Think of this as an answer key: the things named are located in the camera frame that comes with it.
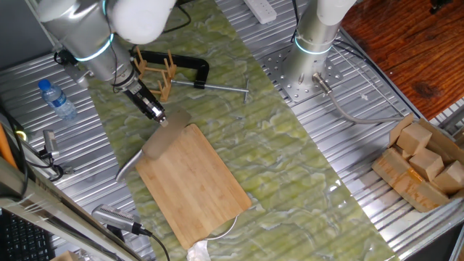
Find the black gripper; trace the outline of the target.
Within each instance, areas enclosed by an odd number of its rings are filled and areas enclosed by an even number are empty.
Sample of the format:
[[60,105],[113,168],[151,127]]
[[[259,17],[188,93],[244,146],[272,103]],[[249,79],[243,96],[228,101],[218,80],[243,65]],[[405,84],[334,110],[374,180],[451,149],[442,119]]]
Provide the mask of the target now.
[[123,93],[149,119],[155,120],[162,127],[166,127],[169,124],[165,114],[165,108],[141,80],[132,82]]

